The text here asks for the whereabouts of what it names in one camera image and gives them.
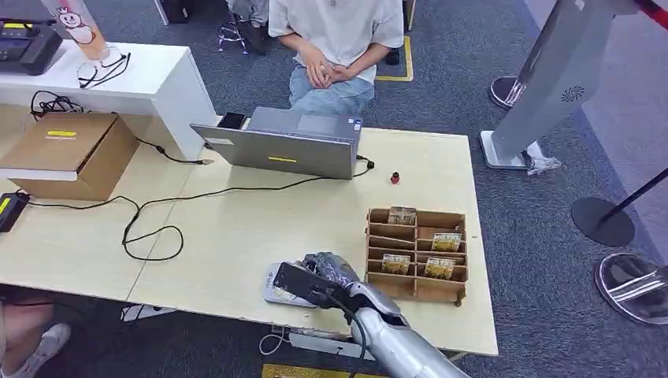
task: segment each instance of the phone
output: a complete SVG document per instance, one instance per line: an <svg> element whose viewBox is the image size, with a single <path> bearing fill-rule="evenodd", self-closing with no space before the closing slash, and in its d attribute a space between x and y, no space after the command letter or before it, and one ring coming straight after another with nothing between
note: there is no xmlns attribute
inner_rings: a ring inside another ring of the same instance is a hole
<svg viewBox="0 0 668 378"><path fill-rule="evenodd" d="M244 114L226 113L225 117L218 123L219 128L231 128L233 130L241 130L243 122L246 120Z"/></svg>

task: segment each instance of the wooden organizer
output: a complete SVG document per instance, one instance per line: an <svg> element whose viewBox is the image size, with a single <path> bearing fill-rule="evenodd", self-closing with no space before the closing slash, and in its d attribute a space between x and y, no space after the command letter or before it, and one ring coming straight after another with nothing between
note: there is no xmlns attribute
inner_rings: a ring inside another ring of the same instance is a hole
<svg viewBox="0 0 668 378"><path fill-rule="evenodd" d="M371 209L366 227L366 282L390 297L419 302L454 302L462 305L466 297L468 258L466 257L466 222L464 214L417 211L416 224L388 224L389 209ZM456 252L433 251L437 232L459 232L462 241ZM406 275L381 271L384 254L410 257ZM449 280L425 277L427 258L456 260Z"/></svg>

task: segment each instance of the gray machine stand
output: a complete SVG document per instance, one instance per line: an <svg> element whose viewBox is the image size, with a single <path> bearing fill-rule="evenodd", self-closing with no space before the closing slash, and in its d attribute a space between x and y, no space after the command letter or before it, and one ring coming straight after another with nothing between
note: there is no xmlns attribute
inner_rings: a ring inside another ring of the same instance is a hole
<svg viewBox="0 0 668 378"><path fill-rule="evenodd" d="M636 14L633 0L557 0L519 77L492 84L492 100L510 112L481 132L490 168L526 169L521 156L543 158L536 141L580 109L599 86L603 52L616 15Z"/></svg>

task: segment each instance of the snack package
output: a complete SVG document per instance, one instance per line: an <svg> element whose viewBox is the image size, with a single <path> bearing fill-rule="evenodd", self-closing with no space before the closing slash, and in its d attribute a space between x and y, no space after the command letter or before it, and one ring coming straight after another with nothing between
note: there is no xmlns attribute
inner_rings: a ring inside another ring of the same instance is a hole
<svg viewBox="0 0 668 378"><path fill-rule="evenodd" d="M415 216L417 214L418 211L413 207L393 206L390 208L388 223L412 226L415 225Z"/></svg>
<svg viewBox="0 0 668 378"><path fill-rule="evenodd" d="M442 232L434 234L432 250L439 252L457 252L462 241L462 234Z"/></svg>
<svg viewBox="0 0 668 378"><path fill-rule="evenodd" d="M380 270L383 271L383 273L407 274L408 265L410 265L410 257L408 256L384 254L383 265L380 266Z"/></svg>
<svg viewBox="0 0 668 378"><path fill-rule="evenodd" d="M455 260L449 258L427 258L425 277L449 280L455 268Z"/></svg>

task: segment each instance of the eyeglasses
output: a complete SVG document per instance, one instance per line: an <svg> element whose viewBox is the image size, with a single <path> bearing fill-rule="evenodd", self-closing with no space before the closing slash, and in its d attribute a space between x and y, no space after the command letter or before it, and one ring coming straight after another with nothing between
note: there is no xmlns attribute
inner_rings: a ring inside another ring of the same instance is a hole
<svg viewBox="0 0 668 378"><path fill-rule="evenodd" d="M79 80L79 88L91 89L100 84L118 77L128 69L131 53L120 54L120 57L111 63L100 61L97 65L85 63L79 67L76 72L76 78Z"/></svg>

